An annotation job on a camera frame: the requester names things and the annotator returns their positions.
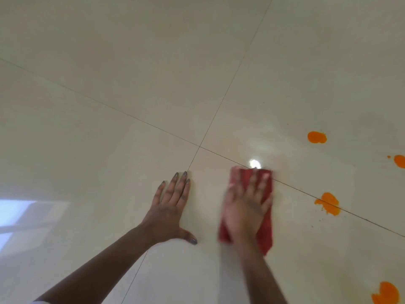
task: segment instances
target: wrist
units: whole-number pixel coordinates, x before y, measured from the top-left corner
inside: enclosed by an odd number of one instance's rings
[[[256,235],[248,230],[234,231],[230,236],[235,245],[246,245],[256,241]]]
[[[140,243],[147,247],[147,249],[159,242],[155,236],[153,227],[143,223],[131,229],[128,235],[131,241]]]

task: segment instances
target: tile grout line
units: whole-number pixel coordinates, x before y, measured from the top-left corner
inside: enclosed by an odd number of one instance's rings
[[[83,96],[83,97],[85,97],[86,99],[89,99],[89,100],[92,100],[92,101],[94,101],[94,102],[97,102],[97,103],[99,103],[99,104],[101,104],[101,105],[103,105],[103,106],[105,106],[105,107],[107,107],[107,108],[110,108],[110,109],[112,109],[112,110],[114,110],[114,111],[116,111],[116,112],[122,113],[122,114],[124,114],[124,115],[126,115],[126,116],[129,116],[129,117],[131,117],[131,118],[133,118],[133,119],[136,119],[136,120],[138,120],[138,121],[140,121],[140,122],[143,122],[144,124],[147,124],[147,125],[152,126],[152,127],[156,128],[156,129],[159,129],[159,130],[161,130],[161,131],[163,131],[163,132],[165,132],[165,133],[168,133],[168,134],[170,134],[170,135],[172,135],[172,136],[174,136],[174,137],[176,137],[176,138],[179,138],[179,139],[181,139],[181,140],[183,140],[183,141],[186,141],[186,142],[188,142],[188,143],[190,143],[190,144],[193,144],[193,145],[195,145],[195,146],[199,146],[199,145],[197,145],[197,144],[194,144],[194,143],[192,143],[192,142],[190,142],[190,141],[185,140],[185,139],[182,138],[182,137],[178,137],[178,136],[174,135],[173,133],[170,133],[170,132],[168,132],[168,131],[165,131],[165,130],[163,130],[163,129],[159,128],[159,127],[156,127],[156,126],[154,126],[154,125],[152,125],[152,124],[150,124],[150,123],[148,123],[148,122],[145,122],[144,120],[141,120],[141,119],[139,119],[139,118],[136,118],[136,117],[134,117],[134,116],[132,116],[132,115],[130,115],[130,114],[127,114],[127,113],[125,113],[125,112],[123,112],[123,111],[117,110],[117,109],[114,108],[114,107],[110,107],[109,105],[105,104],[104,102],[98,101],[98,100],[93,99],[93,98],[91,98],[91,97],[89,97],[89,96],[87,96],[87,95],[84,95],[84,94],[82,94],[82,93],[79,93],[78,91],[76,91],[76,90],[74,90],[74,89],[72,89],[72,88],[69,88],[69,87],[67,87],[67,86],[64,86],[64,85],[62,85],[62,84],[60,84],[60,83],[58,83],[58,82],[56,82],[56,81],[52,81],[52,80],[48,79],[47,77],[40,75],[40,74],[37,73],[37,72],[28,70],[28,69],[26,69],[26,68],[24,68],[24,67],[22,67],[22,66],[19,66],[19,65],[17,65],[17,64],[14,64],[14,63],[12,63],[12,62],[10,62],[10,61],[7,61],[7,60],[5,60],[5,59],[2,59],[1,57],[0,57],[0,61],[4,61],[5,63],[8,63],[8,64],[10,64],[10,65],[13,65],[13,66],[15,66],[15,67],[17,67],[17,68],[20,68],[20,69],[22,69],[22,70],[24,70],[24,71],[26,71],[26,72],[28,72],[28,73],[34,75],[34,76],[40,77],[40,78],[42,78],[42,79],[44,79],[44,80],[46,80],[46,81],[49,81],[49,82],[51,82],[51,83],[54,83],[54,84],[56,84],[56,85],[58,85],[58,86],[60,86],[60,87],[63,87],[63,88],[65,88],[65,89],[69,90],[69,91],[74,92],[75,94],[79,94],[80,96]]]
[[[273,0],[271,0],[270,3],[269,3],[269,5],[267,6],[265,13],[264,13],[262,19],[260,20],[260,23],[259,23],[259,25],[258,25],[258,27],[257,27],[257,29],[256,29],[256,31],[255,31],[255,33],[253,34],[253,37],[252,37],[252,39],[251,39],[251,41],[250,41],[250,44],[249,44],[249,46],[247,47],[247,50],[245,51],[245,54],[243,55],[242,60],[240,61],[239,66],[238,66],[238,68],[236,69],[235,74],[234,74],[232,80],[231,80],[230,83],[229,83],[229,86],[228,86],[228,88],[227,88],[227,90],[226,90],[226,92],[225,92],[225,95],[223,96],[223,98],[222,98],[222,100],[221,100],[221,103],[220,103],[220,105],[219,105],[217,111],[215,112],[214,117],[212,118],[211,123],[209,124],[208,129],[207,129],[207,131],[205,132],[204,137],[202,138],[202,141],[201,141],[201,143],[200,143],[200,147],[201,147],[201,145],[203,144],[204,139],[205,139],[205,136],[207,135],[207,133],[208,133],[208,131],[209,131],[209,129],[210,129],[212,123],[214,122],[215,116],[217,116],[217,113],[218,113],[218,111],[220,110],[220,107],[221,107],[221,105],[222,105],[222,102],[224,102],[224,99],[225,99],[225,97],[226,97],[226,94],[228,93],[229,88],[230,88],[230,86],[232,85],[232,82],[233,82],[233,80],[235,79],[236,74],[238,73],[239,68],[240,68],[240,66],[241,66],[242,63],[243,63],[243,60],[245,59],[245,56],[247,55],[247,52],[249,51],[250,46],[251,46],[251,44],[252,44],[254,38],[256,37],[257,31],[259,30],[260,26],[262,25],[263,20],[265,19],[265,16],[266,16],[266,14],[267,14],[267,11],[268,11],[269,8],[270,8],[271,2],[273,2]]]
[[[243,165],[243,164],[241,164],[241,163],[238,163],[238,162],[236,162],[236,161],[234,161],[234,160],[231,160],[231,159],[228,159],[228,158],[226,158],[226,157],[224,157],[224,156],[221,156],[220,154],[217,154],[217,153],[213,152],[212,150],[206,149],[206,148],[204,148],[204,147],[200,147],[200,148],[205,149],[206,151],[209,151],[209,152],[211,152],[211,153],[213,153],[213,154],[216,154],[217,156],[220,156],[220,157],[222,157],[222,158],[225,158],[225,159],[227,159],[227,160],[229,160],[229,161],[232,161],[232,162],[234,162],[234,163],[236,163],[236,164],[238,164],[238,165],[240,165],[240,166],[243,166],[243,167],[245,167],[245,168],[249,168],[249,167],[247,167],[247,166],[245,166],[245,165]],[[387,227],[384,227],[384,226],[381,226],[381,225],[379,225],[379,224],[377,224],[377,223],[374,223],[373,221],[370,221],[370,220],[368,220],[368,219],[366,219],[366,218],[363,218],[363,217],[361,217],[361,216],[359,216],[359,215],[357,215],[357,214],[354,214],[354,213],[352,213],[352,212],[350,212],[350,211],[348,211],[348,210],[345,210],[345,209],[343,209],[343,208],[340,208],[340,207],[338,207],[338,206],[336,206],[336,205],[332,205],[331,203],[329,203],[329,202],[327,202],[327,201],[324,201],[324,200],[321,199],[321,198],[318,198],[318,197],[316,197],[316,196],[313,196],[313,195],[311,195],[311,194],[309,194],[309,193],[306,193],[306,192],[304,192],[304,191],[302,191],[302,190],[300,190],[300,189],[294,188],[293,186],[290,186],[290,185],[288,185],[288,184],[286,184],[286,183],[284,183],[284,182],[281,182],[281,181],[279,181],[279,180],[277,180],[277,179],[275,179],[275,178],[273,178],[273,180],[276,181],[276,182],[279,182],[279,183],[281,183],[281,184],[284,184],[284,185],[286,185],[286,186],[288,186],[288,187],[290,187],[290,188],[292,188],[292,189],[294,189],[294,190],[297,190],[297,191],[300,191],[300,192],[302,192],[302,193],[304,193],[304,194],[306,194],[306,195],[309,195],[309,196],[313,197],[314,199],[320,199],[320,200],[322,200],[323,202],[325,202],[325,203],[327,203],[327,204],[329,204],[329,205],[331,205],[331,206],[333,206],[333,207],[336,207],[336,208],[338,208],[338,209],[340,209],[340,210],[342,210],[342,211],[344,211],[344,212],[347,212],[347,213],[349,213],[349,214],[351,214],[351,215],[357,216],[359,219],[365,220],[365,221],[367,221],[367,222],[369,222],[369,223],[371,223],[371,224],[377,225],[378,227],[381,227],[381,228],[383,228],[383,229],[385,229],[385,230],[388,230],[388,231],[390,231],[390,232],[392,232],[392,233],[394,233],[394,234],[396,234],[396,235],[399,235],[399,236],[405,238],[405,235],[401,235],[400,233],[398,233],[398,232],[396,232],[396,231],[393,231],[393,230],[390,230],[390,229],[388,229]]]
[[[131,284],[129,285],[129,288],[128,288],[127,292],[125,293],[125,295],[124,295],[124,299],[122,299],[121,304],[122,304],[122,303],[124,303],[125,298],[126,298],[126,295],[128,294],[129,289],[131,289],[131,286],[132,286],[132,284],[133,284],[133,283],[134,283],[134,281],[135,281],[135,277],[136,277],[136,275],[138,274],[139,269],[141,268],[141,266],[142,266],[142,264],[143,264],[143,261],[145,260],[145,257],[146,257],[146,255],[147,255],[147,253],[148,253],[148,252],[149,252],[149,250],[147,250],[147,251],[146,251],[145,256],[143,257],[142,261],[140,262],[139,268],[138,268],[138,270],[136,271],[135,276],[134,276],[134,278],[132,279]]]

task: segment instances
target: red rag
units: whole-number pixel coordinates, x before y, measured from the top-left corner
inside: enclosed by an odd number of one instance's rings
[[[249,180],[250,176],[253,173],[253,169],[240,169],[240,176],[242,180],[242,185],[245,189],[247,189],[247,186],[249,185]],[[256,188],[260,183],[260,180],[263,176],[263,174],[268,173],[270,174],[269,180],[267,181],[266,189],[263,194],[263,198],[261,200],[261,203],[263,203],[271,194],[273,191],[273,179],[272,179],[272,172],[267,169],[259,169],[258,170],[258,177],[256,181]],[[236,182],[236,179],[231,178],[229,183],[234,184]],[[272,236],[272,231],[271,231],[271,207],[270,209],[266,212],[265,217],[263,218],[263,222],[260,226],[259,231],[256,234],[256,239],[259,244],[260,250],[262,251],[263,255],[265,256],[267,252],[271,249],[271,246],[273,246],[273,236]],[[228,229],[225,226],[224,221],[221,221],[221,225],[218,231],[218,240],[220,242],[224,243],[232,243],[232,239],[229,235]]]

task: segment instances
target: glossy floor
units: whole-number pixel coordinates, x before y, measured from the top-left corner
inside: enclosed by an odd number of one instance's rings
[[[251,163],[275,170],[266,260],[290,303],[404,295],[403,29],[404,0],[0,0],[0,304],[136,226],[183,170],[199,244],[153,247],[105,303],[247,303],[216,231]]]

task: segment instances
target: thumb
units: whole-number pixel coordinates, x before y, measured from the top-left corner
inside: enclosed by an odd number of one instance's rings
[[[178,238],[186,240],[187,242],[190,242],[192,245],[196,245],[198,243],[196,237],[192,233],[182,228],[180,228]]]

